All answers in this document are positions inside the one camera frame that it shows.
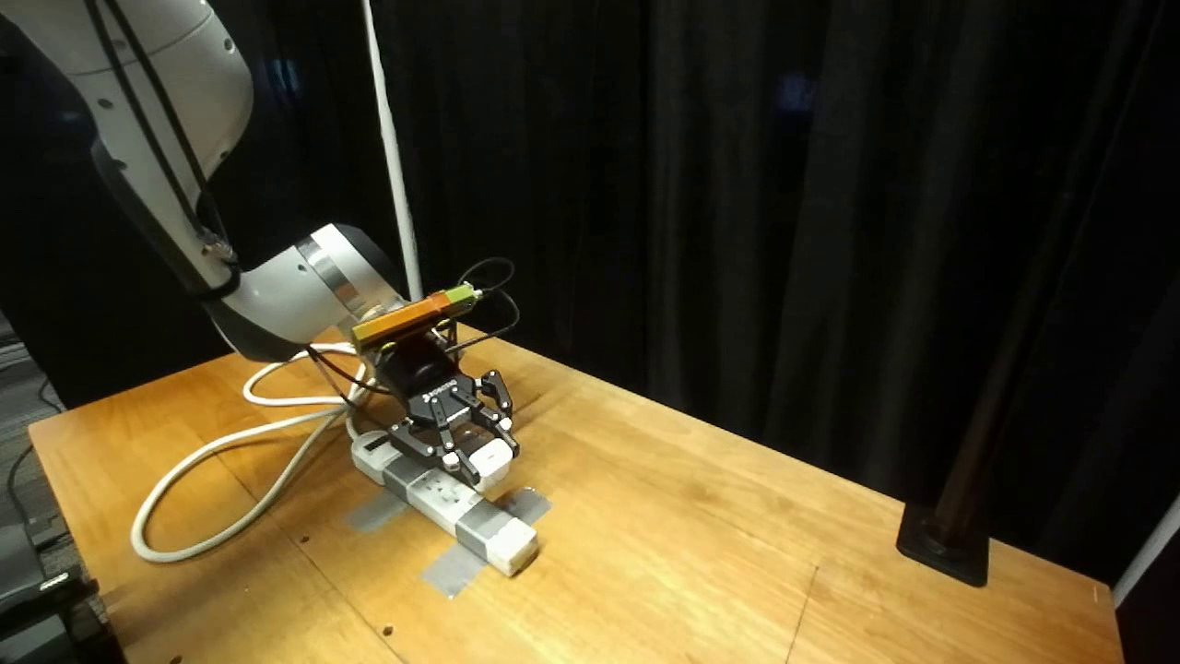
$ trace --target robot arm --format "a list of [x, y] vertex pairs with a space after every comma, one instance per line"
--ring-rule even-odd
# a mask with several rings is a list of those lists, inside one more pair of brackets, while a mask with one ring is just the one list
[[403, 294], [378, 271], [378, 243], [325, 226], [241, 269], [204, 184], [251, 120], [251, 69], [206, 0], [0, 0], [95, 120], [95, 167], [126, 212], [199, 294], [231, 350], [293, 358], [331, 324]]

